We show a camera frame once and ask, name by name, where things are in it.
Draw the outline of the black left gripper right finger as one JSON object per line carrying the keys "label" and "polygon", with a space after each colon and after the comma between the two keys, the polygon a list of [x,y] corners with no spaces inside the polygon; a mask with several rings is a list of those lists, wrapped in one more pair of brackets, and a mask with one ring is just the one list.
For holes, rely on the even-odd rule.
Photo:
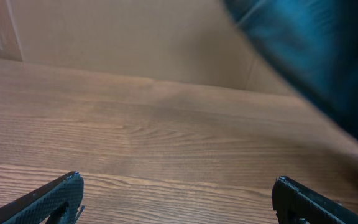
{"label": "black left gripper right finger", "polygon": [[279,224],[358,224],[358,215],[299,182],[281,176],[272,189]]}

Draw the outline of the light blue denim jeans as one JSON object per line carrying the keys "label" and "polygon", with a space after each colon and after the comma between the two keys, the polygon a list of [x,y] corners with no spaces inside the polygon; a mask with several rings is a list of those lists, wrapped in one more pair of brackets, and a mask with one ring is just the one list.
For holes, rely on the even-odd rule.
{"label": "light blue denim jeans", "polygon": [[224,0],[260,56],[358,140],[358,0]]}

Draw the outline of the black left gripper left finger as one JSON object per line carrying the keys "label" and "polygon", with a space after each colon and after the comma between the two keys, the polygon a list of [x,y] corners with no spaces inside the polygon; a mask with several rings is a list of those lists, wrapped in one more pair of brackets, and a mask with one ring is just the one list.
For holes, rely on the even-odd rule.
{"label": "black left gripper left finger", "polygon": [[85,209],[83,194],[82,176],[69,172],[0,207],[0,224],[75,224]]}

